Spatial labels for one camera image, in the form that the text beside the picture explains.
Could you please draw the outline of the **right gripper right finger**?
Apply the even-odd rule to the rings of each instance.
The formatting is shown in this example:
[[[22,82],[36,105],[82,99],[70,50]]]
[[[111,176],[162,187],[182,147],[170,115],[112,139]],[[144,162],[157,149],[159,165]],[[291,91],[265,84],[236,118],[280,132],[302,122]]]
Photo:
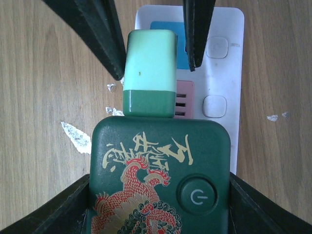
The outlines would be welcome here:
[[[312,225],[230,173],[230,234],[310,234]]]

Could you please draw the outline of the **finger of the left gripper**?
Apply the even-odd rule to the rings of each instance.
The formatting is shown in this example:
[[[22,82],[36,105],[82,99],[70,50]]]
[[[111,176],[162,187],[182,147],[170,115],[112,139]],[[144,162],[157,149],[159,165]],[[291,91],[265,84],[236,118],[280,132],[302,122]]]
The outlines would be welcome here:
[[[202,65],[215,0],[184,0],[183,19],[190,71]]]
[[[126,50],[113,0],[45,0],[85,42],[115,80],[124,77]]]

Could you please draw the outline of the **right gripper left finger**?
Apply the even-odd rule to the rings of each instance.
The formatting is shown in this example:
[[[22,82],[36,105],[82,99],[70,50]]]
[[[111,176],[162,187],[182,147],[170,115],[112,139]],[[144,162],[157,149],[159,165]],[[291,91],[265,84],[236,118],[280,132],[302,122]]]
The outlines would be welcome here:
[[[86,174],[47,203],[9,225],[2,234],[85,234],[90,175]]]

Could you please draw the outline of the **light green plug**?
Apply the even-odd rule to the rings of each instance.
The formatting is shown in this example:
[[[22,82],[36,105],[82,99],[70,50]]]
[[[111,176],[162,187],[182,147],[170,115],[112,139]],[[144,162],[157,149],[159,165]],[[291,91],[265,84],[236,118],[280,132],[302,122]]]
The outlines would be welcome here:
[[[125,116],[174,116],[176,49],[177,36],[171,30],[129,33],[123,86]]]

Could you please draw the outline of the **white multicolour power strip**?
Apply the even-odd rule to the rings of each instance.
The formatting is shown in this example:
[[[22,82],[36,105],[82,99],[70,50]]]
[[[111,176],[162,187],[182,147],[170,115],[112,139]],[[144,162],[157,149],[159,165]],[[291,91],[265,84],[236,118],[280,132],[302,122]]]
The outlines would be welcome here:
[[[144,5],[136,29],[168,29],[177,35],[177,118],[212,120],[231,138],[232,173],[237,171],[244,14],[238,8],[215,7],[202,65],[190,71],[181,6]]]

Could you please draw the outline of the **dark green dragon adapter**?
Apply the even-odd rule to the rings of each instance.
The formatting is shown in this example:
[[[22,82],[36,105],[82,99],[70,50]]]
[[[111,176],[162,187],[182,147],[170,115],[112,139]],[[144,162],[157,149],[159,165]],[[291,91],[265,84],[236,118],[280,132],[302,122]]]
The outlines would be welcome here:
[[[231,141],[209,120],[108,117],[92,135],[89,234],[226,234]]]

